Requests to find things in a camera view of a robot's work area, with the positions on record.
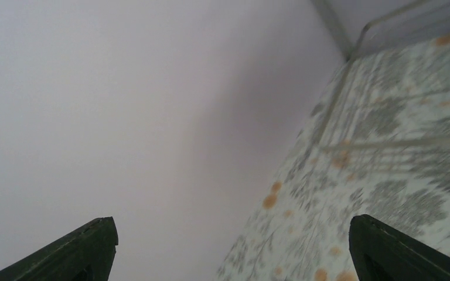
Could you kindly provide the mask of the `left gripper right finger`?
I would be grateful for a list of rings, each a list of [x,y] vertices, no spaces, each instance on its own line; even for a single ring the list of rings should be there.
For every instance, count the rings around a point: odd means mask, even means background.
[[[450,257],[367,214],[352,218],[349,249],[359,280],[450,280]]]

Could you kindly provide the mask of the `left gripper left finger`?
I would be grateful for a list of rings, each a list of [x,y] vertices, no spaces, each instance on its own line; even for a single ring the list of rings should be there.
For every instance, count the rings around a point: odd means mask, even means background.
[[[0,270],[0,280],[108,280],[117,245],[113,217],[96,218]]]

